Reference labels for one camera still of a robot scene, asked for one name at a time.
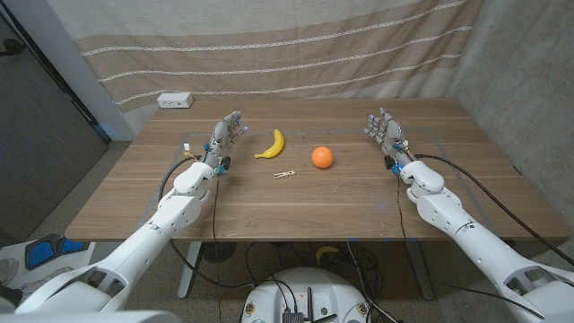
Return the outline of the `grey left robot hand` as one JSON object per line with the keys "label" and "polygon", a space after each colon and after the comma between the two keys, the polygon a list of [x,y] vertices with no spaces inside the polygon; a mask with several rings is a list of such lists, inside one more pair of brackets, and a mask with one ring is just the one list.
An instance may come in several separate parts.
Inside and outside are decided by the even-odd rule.
{"label": "grey left robot hand", "polygon": [[212,167],[216,174],[222,174],[230,167],[232,146],[247,131],[241,122],[241,112],[233,111],[215,125],[200,162]]}

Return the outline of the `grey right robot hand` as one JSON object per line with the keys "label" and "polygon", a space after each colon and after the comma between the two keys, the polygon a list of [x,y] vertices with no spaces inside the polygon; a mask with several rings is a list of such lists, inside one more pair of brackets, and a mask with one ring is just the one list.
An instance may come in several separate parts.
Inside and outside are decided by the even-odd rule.
{"label": "grey right robot hand", "polygon": [[372,138],[385,155],[385,166],[399,175],[405,165],[415,160],[409,152],[408,140],[391,114],[380,109],[380,116],[370,115],[364,132]]}

